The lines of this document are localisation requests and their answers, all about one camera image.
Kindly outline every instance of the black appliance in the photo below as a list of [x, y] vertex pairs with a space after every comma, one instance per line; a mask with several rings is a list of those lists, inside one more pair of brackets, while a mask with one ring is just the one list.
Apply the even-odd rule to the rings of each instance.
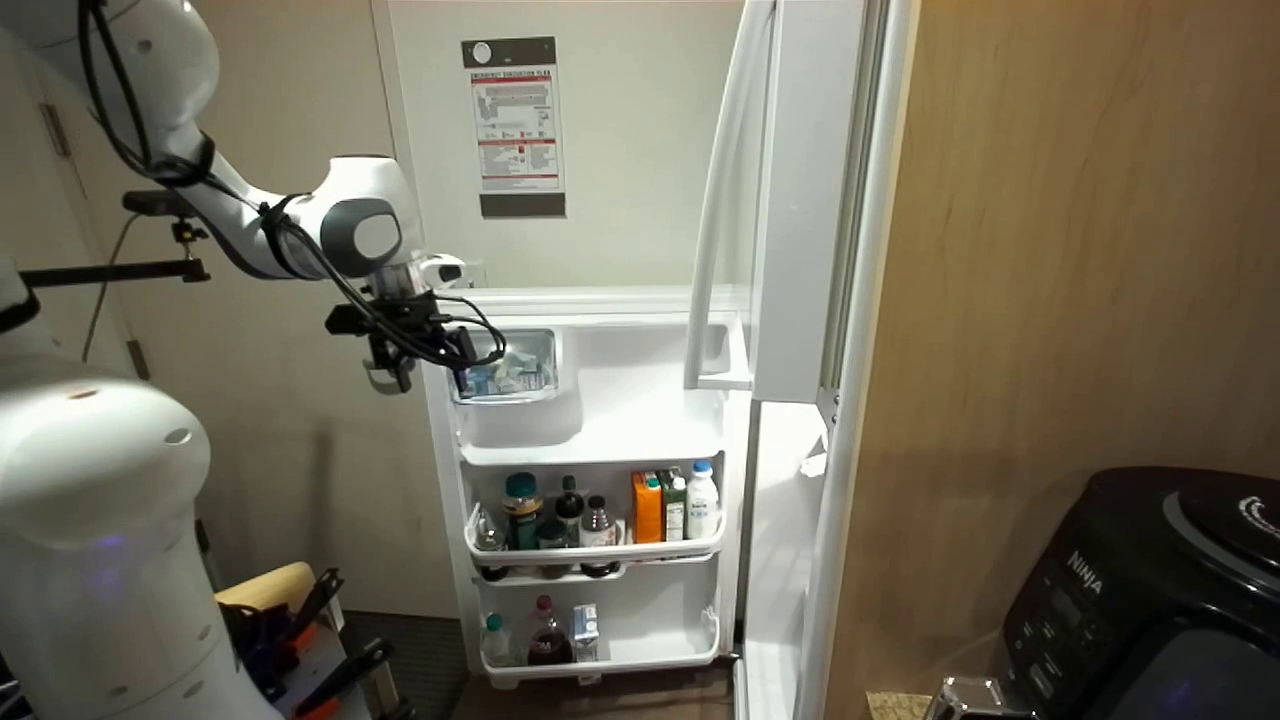
[[1005, 615], [1047, 720], [1280, 720], [1280, 479], [1112, 466]]

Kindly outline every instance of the floor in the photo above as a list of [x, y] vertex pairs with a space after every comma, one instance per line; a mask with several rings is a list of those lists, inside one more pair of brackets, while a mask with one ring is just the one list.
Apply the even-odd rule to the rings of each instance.
[[348, 615], [348, 649], [363, 649], [372, 636], [393, 643], [393, 667], [415, 720], [729, 720], [734, 682], [729, 667], [699, 671], [646, 671], [606, 674], [602, 682], [519, 682], [498, 693], [484, 680], [468, 680], [456, 618], [423, 615]]

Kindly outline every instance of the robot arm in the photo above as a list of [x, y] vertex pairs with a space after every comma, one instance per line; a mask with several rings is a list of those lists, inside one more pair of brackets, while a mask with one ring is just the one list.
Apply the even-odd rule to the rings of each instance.
[[[220, 156], [196, 122], [220, 60], [190, 0], [0, 0], [0, 27], [82, 89], [118, 156], [176, 193], [240, 270], [339, 282], [348, 303], [330, 331], [369, 334], [372, 371], [401, 391], [415, 358], [460, 375], [504, 353], [474, 303], [466, 315], [440, 312], [438, 286], [460, 266], [408, 252], [415, 211], [398, 159], [339, 156], [315, 193], [282, 196]], [[466, 324], [482, 324], [498, 353], [478, 357]]]

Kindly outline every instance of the wooden wall panel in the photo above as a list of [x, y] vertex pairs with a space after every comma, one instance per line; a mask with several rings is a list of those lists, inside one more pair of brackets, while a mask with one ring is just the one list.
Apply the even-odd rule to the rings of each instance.
[[1280, 5], [930, 0], [832, 716], [982, 671], [1107, 464], [1280, 476]]

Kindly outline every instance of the printed notice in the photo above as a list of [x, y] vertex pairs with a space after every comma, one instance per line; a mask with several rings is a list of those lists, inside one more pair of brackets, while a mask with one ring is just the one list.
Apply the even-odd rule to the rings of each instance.
[[466, 39], [482, 217], [564, 217], [556, 39]]

